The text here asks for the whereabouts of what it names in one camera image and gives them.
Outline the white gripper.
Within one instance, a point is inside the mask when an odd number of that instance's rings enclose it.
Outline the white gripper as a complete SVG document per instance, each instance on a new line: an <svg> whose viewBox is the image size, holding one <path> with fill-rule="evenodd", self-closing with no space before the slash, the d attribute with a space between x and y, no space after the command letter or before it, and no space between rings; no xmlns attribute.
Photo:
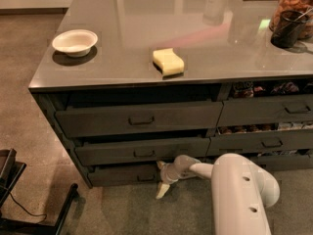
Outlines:
<svg viewBox="0 0 313 235"><path fill-rule="evenodd" d="M160 169L161 181L157 186L156 198L161 199L169 190L170 185L178 180L191 178L193 175L188 171L188 167L183 164L166 163L157 161L157 167Z"/></svg>

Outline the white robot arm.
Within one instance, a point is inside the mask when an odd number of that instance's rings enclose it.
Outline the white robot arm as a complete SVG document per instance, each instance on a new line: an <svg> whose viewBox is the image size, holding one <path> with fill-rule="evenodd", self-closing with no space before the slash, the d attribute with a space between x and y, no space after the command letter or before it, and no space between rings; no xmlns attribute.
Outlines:
<svg viewBox="0 0 313 235"><path fill-rule="evenodd" d="M197 176L210 181L215 235L272 235L265 210L278 202L280 186L251 160L228 153L208 164L180 155L172 163L156 164L159 199L179 180Z"/></svg>

